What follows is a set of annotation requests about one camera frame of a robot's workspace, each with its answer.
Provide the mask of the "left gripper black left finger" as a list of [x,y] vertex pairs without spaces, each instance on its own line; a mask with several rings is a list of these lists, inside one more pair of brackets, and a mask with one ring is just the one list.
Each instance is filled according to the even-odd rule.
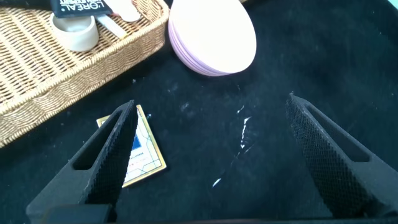
[[28,204],[32,223],[107,223],[127,172],[137,128],[134,101],[116,108]]

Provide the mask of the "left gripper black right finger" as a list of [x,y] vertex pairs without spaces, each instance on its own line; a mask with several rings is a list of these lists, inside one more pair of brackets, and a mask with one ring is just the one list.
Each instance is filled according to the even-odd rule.
[[395,169],[293,93],[286,115],[312,179],[335,217],[397,216]]

